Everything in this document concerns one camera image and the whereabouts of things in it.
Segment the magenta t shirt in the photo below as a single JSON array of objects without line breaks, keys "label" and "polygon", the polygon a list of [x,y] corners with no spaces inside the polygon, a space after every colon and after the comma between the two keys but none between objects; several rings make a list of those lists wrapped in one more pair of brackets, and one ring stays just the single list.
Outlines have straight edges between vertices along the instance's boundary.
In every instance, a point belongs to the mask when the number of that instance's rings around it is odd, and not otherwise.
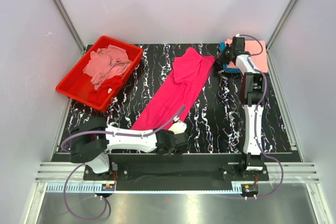
[{"label": "magenta t shirt", "polygon": [[202,56],[191,47],[181,57],[176,57],[172,71],[157,90],[149,104],[132,125],[133,130],[152,130],[172,124],[172,116],[185,106],[180,120],[184,121],[190,108],[202,91],[215,62],[214,56]]}]

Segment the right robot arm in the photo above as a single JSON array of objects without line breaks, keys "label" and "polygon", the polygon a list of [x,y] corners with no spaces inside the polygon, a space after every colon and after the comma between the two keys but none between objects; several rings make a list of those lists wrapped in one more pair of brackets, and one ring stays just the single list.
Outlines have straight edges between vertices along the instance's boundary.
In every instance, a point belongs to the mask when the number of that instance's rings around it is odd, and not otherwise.
[{"label": "right robot arm", "polygon": [[261,42],[253,36],[260,46],[258,53],[252,54],[246,50],[247,35],[236,35],[231,43],[220,46],[216,61],[222,65],[233,63],[243,75],[240,89],[240,102],[245,112],[245,142],[241,163],[238,165],[239,176],[250,180],[263,171],[264,159],[261,147],[262,114],[265,106],[268,74],[260,70],[253,61],[253,56],[264,52]]}]

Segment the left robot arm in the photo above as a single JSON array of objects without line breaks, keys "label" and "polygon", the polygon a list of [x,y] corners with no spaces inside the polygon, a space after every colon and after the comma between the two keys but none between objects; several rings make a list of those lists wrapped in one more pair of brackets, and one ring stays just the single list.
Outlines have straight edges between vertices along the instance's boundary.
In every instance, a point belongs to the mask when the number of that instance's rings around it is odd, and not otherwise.
[{"label": "left robot arm", "polygon": [[107,152],[136,150],[159,155],[182,154],[188,149],[186,124],[175,121],[169,129],[127,130],[108,125],[96,118],[72,130],[61,148],[70,154],[70,162],[85,164],[103,180],[113,175]]}]

